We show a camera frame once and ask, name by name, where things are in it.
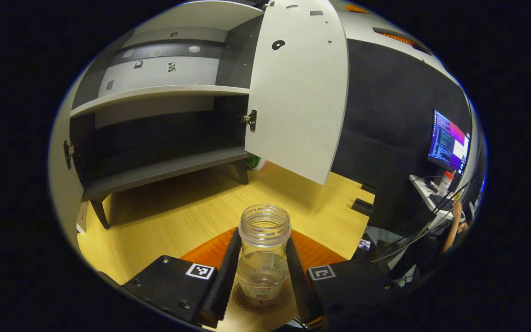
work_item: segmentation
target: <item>person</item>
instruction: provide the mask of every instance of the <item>person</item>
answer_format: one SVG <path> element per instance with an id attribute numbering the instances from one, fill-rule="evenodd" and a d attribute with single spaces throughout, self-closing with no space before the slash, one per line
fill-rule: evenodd
<path id="1" fill-rule="evenodd" d="M 452 206 L 453 220 L 449 225 L 449 230 L 442 232 L 436 238 L 426 234 L 412 243 L 390 271 L 390 277 L 400 279 L 416 264 L 419 273 L 425 274 L 434 269 L 439 260 L 449 255 L 453 248 L 460 243 L 462 235 L 468 230 L 468 223 L 460 222 L 461 202 L 453 200 Z"/>

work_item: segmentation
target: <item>monitor screen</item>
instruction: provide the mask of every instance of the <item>monitor screen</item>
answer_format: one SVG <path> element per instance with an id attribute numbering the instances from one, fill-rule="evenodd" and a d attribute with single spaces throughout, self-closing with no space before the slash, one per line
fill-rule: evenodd
<path id="1" fill-rule="evenodd" d="M 434 126 L 428 159 L 452 172 L 462 174 L 470 134 L 464 133 L 447 117 L 434 110 Z"/>

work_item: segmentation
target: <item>open cabinet door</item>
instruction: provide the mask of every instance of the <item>open cabinet door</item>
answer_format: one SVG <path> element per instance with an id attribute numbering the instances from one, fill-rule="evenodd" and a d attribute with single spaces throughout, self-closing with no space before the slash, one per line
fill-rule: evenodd
<path id="1" fill-rule="evenodd" d="M 82 81 L 86 70 L 77 78 L 68 91 L 65 100 L 61 103 L 51 131 L 47 164 L 48 190 L 53 207 L 57 213 L 61 229 L 63 229 L 67 239 L 77 252 L 80 252 L 77 243 L 77 213 L 83 196 L 83 187 L 77 176 L 72 158 L 70 160 L 71 167 L 69 168 L 67 165 L 65 141 L 70 145 L 69 120 L 71 106 L 77 87 Z"/>
<path id="2" fill-rule="evenodd" d="M 348 45 L 327 0 L 270 1 L 261 24 L 245 151 L 324 184 L 348 96 Z"/>

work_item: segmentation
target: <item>clear plastic jar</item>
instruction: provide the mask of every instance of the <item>clear plastic jar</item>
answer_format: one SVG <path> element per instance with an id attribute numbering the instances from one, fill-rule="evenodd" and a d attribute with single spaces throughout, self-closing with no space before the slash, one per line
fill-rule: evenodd
<path id="1" fill-rule="evenodd" d="M 270 204 L 248 207 L 239 223 L 242 248 L 236 275 L 245 296 L 270 300 L 289 279 L 286 243 L 291 227 L 288 212 Z"/>

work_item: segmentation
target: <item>white desk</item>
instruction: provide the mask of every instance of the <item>white desk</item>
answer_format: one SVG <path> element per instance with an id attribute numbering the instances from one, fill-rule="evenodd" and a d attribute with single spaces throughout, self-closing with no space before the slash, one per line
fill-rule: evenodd
<path id="1" fill-rule="evenodd" d="M 431 201 L 430 194 L 435 194 L 434 191 L 426 187 L 422 178 L 418 176 L 414 176 L 413 174 L 411 174 L 409 175 L 409 180 L 411 181 L 411 183 L 413 183 L 413 186 L 415 187 L 415 189 L 417 189 L 419 194 L 421 194 L 421 197 L 423 197 L 427 207 L 431 211 L 433 211 L 436 208 L 436 205 L 434 204 L 434 202 Z M 448 220 L 453 219 L 453 215 L 449 211 L 438 210 L 436 214 L 436 218 L 434 218 L 434 220 L 430 223 L 430 225 L 428 226 L 428 229 L 432 229 L 436 227 L 436 225 L 440 224 L 440 221 L 443 220 L 444 217 Z M 464 212 L 463 212 L 462 215 L 460 216 L 460 222 L 463 223 L 464 221 L 466 221 L 466 217 L 464 216 Z"/>

